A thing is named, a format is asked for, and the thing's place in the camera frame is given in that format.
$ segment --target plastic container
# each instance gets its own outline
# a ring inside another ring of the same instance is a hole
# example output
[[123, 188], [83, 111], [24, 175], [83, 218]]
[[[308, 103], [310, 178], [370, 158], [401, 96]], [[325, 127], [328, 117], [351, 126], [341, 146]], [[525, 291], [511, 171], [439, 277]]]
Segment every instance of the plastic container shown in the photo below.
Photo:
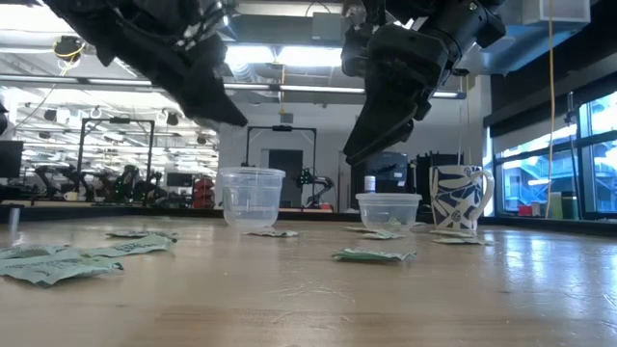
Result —
[[356, 194], [364, 226], [374, 230], [406, 231], [416, 221], [418, 194]]
[[271, 227], [279, 217], [285, 172], [259, 168], [223, 168], [223, 216], [233, 227]]

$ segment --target table surface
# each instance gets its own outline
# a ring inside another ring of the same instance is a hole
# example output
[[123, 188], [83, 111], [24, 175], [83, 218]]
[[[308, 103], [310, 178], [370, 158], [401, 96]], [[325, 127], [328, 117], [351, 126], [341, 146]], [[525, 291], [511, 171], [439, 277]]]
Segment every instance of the table surface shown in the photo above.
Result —
[[[409, 234], [371, 241], [341, 223], [279, 222], [298, 238], [216, 219], [24, 223], [23, 243], [110, 245], [111, 230], [176, 231], [169, 253], [50, 289], [0, 279], [2, 346], [617, 346], [617, 243], [487, 227], [492, 247]], [[11, 244], [0, 228], [0, 246]], [[402, 265], [341, 263], [342, 248], [416, 251]]]

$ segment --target computer screen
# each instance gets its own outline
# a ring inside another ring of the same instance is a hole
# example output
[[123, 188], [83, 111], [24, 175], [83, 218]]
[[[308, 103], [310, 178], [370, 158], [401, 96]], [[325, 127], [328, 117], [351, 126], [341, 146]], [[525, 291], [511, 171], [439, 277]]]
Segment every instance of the computer screen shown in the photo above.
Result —
[[167, 173], [168, 187], [192, 187], [193, 175], [191, 173]]
[[0, 141], [0, 178], [19, 178], [23, 142]]

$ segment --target crumpled paper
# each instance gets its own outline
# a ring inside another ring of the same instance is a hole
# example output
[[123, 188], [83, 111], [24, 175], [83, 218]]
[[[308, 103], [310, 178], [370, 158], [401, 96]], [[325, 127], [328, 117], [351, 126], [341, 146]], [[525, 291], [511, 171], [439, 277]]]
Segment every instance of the crumpled paper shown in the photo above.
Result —
[[18, 245], [0, 250], [0, 259], [52, 255], [66, 250], [68, 247], [69, 245]]
[[389, 231], [368, 232], [361, 236], [361, 238], [369, 240], [395, 240], [403, 237], [405, 237], [405, 235], [400, 235]]
[[401, 262], [406, 258], [413, 258], [416, 253], [412, 254], [396, 254], [376, 252], [363, 249], [343, 249], [335, 254], [333, 257], [339, 261], [375, 261], [375, 262]]
[[429, 233], [443, 236], [454, 236], [456, 238], [475, 238], [475, 232], [452, 231], [452, 230], [432, 230]]
[[177, 232], [174, 233], [167, 233], [167, 232], [163, 232], [163, 231], [112, 231], [112, 232], [107, 232], [105, 233], [105, 235], [109, 236], [109, 237], [123, 237], [123, 238], [142, 238], [142, 237], [147, 237], [150, 235], [158, 235], [158, 236], [162, 236], [162, 237], [167, 237], [170, 240], [177, 242]]
[[0, 260], [0, 276], [27, 280], [40, 288], [48, 288], [59, 280], [108, 274], [122, 265], [106, 257], [83, 257], [68, 249], [53, 255]]
[[294, 237], [298, 236], [296, 231], [249, 231], [247, 235], [270, 236], [270, 237]]
[[139, 240], [120, 242], [111, 247], [82, 249], [86, 256], [123, 256], [129, 254], [146, 254], [153, 251], [168, 251], [173, 241], [167, 237], [150, 235]]
[[492, 242], [478, 240], [475, 238], [455, 238], [455, 237], [443, 237], [433, 240], [433, 242], [446, 244], [446, 245], [481, 245], [481, 246], [493, 246]]

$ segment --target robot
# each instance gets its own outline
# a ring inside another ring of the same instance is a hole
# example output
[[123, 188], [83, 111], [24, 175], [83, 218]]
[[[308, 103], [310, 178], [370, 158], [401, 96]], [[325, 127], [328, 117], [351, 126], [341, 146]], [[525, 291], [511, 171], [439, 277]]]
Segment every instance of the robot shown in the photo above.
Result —
[[[193, 120], [244, 126], [226, 96], [217, 34], [233, 0], [43, 0], [88, 43], [101, 63], [118, 57], [165, 89]], [[343, 71], [362, 77], [366, 101], [343, 150], [355, 165], [409, 139], [429, 99], [474, 44], [502, 38], [506, 0], [362, 0], [365, 22], [349, 29]], [[412, 30], [387, 24], [414, 19]]]

